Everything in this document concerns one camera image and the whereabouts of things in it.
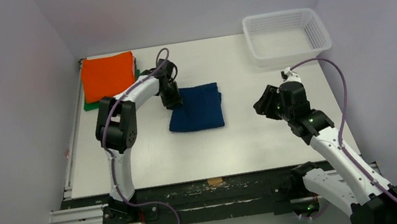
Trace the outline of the blue t shirt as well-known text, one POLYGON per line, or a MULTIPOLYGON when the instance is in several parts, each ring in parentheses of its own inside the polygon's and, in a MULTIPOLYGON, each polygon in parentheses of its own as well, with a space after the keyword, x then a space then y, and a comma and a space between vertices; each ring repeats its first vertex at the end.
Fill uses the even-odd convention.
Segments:
POLYGON ((192 133, 224 127, 222 96, 217 83, 181 88, 179 92, 182 106, 172 110, 170 132, 192 133))

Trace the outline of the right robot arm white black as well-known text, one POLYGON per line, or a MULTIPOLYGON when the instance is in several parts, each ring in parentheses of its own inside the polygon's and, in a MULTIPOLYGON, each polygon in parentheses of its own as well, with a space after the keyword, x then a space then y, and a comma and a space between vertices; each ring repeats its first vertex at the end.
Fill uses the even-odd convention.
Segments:
POLYGON ((294 170, 290 182, 294 193, 322 196, 342 210, 351 224, 397 224, 397 185, 347 147, 333 121, 311 108, 301 82, 268 85, 254 110, 266 118, 286 121, 293 134, 320 153, 342 178, 334 179, 307 162, 294 170))

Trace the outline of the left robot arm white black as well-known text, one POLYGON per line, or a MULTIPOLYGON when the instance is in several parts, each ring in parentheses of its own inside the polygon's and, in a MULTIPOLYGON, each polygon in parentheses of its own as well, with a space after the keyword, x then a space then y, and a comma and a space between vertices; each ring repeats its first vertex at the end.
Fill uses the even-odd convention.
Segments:
POLYGON ((141 73, 125 91, 100 100, 95 134, 109 161, 112 185, 107 204, 124 223, 132 223, 139 215, 138 206, 130 202, 135 193, 130 162, 138 136, 137 110, 154 96, 161 98, 166 109, 181 107, 176 74, 173 62, 159 58, 155 68, 141 73))

